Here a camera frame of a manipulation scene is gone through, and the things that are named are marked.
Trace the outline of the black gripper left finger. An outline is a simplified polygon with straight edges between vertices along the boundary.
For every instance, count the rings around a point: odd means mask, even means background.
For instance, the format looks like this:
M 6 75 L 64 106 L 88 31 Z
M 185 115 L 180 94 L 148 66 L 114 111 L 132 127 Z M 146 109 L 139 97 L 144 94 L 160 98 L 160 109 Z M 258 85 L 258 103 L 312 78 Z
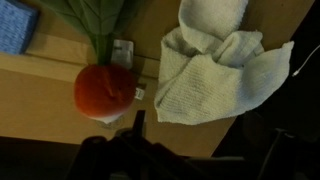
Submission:
M 145 110 L 138 110 L 136 113 L 135 121 L 132 128 L 132 133 L 135 138 L 144 136 L 145 116 Z

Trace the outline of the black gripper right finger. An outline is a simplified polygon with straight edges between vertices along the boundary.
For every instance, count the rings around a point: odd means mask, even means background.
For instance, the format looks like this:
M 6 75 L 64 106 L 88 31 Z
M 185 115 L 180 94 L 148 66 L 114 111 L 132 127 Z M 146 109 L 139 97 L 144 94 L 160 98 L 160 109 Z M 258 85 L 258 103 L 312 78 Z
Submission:
M 242 133 L 248 148 L 244 159 L 256 166 L 297 164 L 297 136 L 285 129 L 275 128 L 254 111 L 243 115 Z

